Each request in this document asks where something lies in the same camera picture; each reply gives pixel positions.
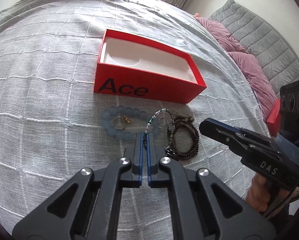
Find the bed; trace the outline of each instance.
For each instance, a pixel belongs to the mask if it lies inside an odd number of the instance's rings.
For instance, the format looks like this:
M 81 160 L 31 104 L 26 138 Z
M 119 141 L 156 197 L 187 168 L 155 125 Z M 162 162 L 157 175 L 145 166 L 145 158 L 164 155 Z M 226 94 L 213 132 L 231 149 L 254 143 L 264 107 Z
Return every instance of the bed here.
M 106 28 L 189 53 L 207 89 L 187 105 L 94 94 Z M 193 115 L 195 127 L 211 117 L 268 135 L 246 78 L 192 15 L 159 0 L 22 0 L 0 13 L 0 223 L 8 232 L 78 170 L 122 156 L 131 143 L 101 126 L 101 112 L 118 105 L 147 113 L 166 107 Z M 135 120 L 129 131 L 144 125 Z M 157 143 L 166 145 L 165 136 Z M 182 163 L 208 168 L 241 197 L 254 175 L 204 136 L 198 155 Z M 144 172 L 140 189 L 123 192 L 117 239 L 172 239 L 167 191 L 150 189 Z

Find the screw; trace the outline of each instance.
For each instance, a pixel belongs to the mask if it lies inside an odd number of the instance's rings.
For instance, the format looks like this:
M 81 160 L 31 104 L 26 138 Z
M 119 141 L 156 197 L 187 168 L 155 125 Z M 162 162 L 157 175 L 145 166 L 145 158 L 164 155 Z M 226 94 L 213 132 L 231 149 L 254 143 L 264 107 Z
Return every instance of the screw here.
M 83 168 L 83 169 L 81 169 L 81 174 L 83 174 L 84 176 L 90 175 L 91 174 L 91 169 L 90 168 Z
M 169 157 L 161 158 L 161 163 L 163 163 L 163 164 L 168 164 L 170 162 L 171 162 L 171 158 L 169 158 Z
M 201 176 L 207 176 L 209 174 L 208 169 L 202 168 L 198 171 L 198 174 Z
M 125 158 L 125 157 L 123 157 L 123 158 L 120 158 L 119 159 L 119 163 L 120 164 L 123 164 L 123 165 L 126 165 L 126 164 L 128 164 L 128 163 L 130 163 L 131 162 L 131 160 L 129 159 L 129 158 Z

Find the bedspread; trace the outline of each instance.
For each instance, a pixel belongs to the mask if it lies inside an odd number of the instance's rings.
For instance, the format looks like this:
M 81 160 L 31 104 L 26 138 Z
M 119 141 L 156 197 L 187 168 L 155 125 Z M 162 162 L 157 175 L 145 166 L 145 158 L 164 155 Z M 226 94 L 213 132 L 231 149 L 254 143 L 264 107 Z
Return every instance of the bedspread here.
M 106 28 L 138 34 L 189 53 L 207 89 L 187 105 L 93 93 Z M 131 142 L 109 137 L 110 106 L 147 113 L 166 107 L 267 134 L 246 79 L 216 40 L 188 13 L 159 0 L 23 0 L 0 13 L 0 222 L 14 225 L 83 167 L 99 169 Z M 133 120 L 127 129 L 144 130 Z M 190 143 L 179 134 L 178 145 Z M 166 136 L 157 143 L 166 145 Z M 253 171 L 227 146 L 200 137 L 182 162 L 206 167 L 243 196 Z M 117 239 L 172 239 L 165 189 L 125 189 Z

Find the gray quilted headboard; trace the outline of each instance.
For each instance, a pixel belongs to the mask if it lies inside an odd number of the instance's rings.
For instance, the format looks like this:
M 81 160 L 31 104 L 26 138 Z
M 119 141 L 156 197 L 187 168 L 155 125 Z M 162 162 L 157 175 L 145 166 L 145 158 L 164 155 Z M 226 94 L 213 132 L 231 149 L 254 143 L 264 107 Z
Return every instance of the gray quilted headboard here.
M 277 96 L 281 86 L 299 80 L 299 58 L 280 33 L 261 17 L 228 0 L 210 20 L 221 22 L 258 59 Z

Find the open box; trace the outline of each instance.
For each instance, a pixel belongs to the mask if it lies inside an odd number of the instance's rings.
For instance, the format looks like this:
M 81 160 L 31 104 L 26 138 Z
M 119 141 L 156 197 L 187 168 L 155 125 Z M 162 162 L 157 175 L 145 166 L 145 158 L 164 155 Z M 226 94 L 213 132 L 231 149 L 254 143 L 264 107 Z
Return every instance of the open box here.
M 105 31 L 95 93 L 185 104 L 205 88 L 189 54 L 134 34 Z

